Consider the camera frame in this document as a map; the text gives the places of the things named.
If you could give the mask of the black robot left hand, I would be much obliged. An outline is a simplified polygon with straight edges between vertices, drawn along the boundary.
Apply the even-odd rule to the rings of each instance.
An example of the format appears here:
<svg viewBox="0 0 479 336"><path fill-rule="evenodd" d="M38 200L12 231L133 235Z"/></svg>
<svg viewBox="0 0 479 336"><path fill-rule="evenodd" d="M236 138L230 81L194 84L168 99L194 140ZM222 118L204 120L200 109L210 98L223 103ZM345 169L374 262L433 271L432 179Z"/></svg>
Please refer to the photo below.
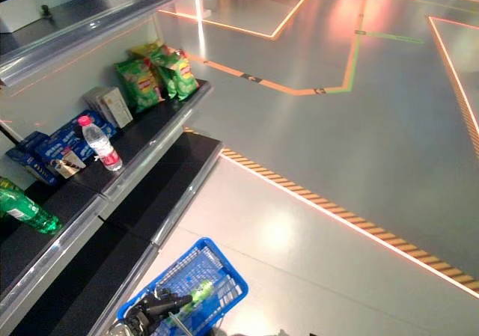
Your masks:
<svg viewBox="0 0 479 336"><path fill-rule="evenodd" d="M158 289L145 294L127 312L126 319L141 330L157 326L170 313L179 310L192 301L191 295L179 296L170 289Z"/></svg>

